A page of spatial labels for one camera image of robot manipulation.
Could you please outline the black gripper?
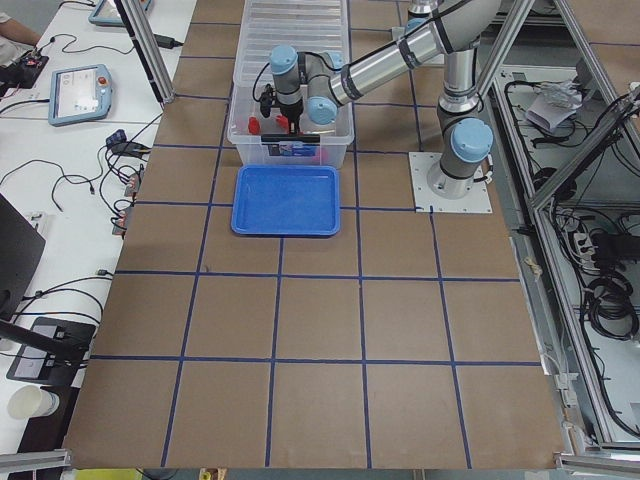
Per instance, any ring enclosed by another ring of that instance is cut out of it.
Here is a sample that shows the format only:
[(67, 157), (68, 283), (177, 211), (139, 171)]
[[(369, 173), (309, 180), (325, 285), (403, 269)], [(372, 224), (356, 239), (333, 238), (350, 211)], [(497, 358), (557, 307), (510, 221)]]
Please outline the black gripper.
[(292, 104), (285, 104), (283, 101), (278, 101), (278, 108), (282, 115), (284, 115), (289, 121), (289, 133), (292, 135), (299, 134), (300, 117), (304, 112), (304, 103), (302, 99), (297, 100)]

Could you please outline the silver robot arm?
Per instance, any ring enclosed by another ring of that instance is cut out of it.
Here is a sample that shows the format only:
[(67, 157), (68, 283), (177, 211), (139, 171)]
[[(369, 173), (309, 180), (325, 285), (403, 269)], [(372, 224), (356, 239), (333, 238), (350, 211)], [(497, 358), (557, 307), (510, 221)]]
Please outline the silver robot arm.
[(402, 34), (350, 63), (329, 53), (278, 45), (266, 66), (272, 80), (254, 99), (263, 117), (278, 108), (287, 120), (289, 136), (297, 137), (301, 116), (317, 125), (330, 124), (340, 107), (442, 55), (445, 75), (438, 118), (444, 151), (427, 181), (436, 195), (461, 199), (469, 193), (494, 140), (491, 128), (478, 117), (476, 58), (480, 35), (499, 7), (492, 0), (414, 1)]

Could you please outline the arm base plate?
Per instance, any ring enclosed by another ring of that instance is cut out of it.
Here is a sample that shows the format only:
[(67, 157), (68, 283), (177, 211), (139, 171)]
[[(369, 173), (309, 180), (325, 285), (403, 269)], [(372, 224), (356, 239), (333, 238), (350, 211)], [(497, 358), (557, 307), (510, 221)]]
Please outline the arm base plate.
[(414, 208), (423, 213), (491, 214), (490, 172), (479, 164), (474, 176), (455, 180), (441, 170), (439, 152), (410, 152)]

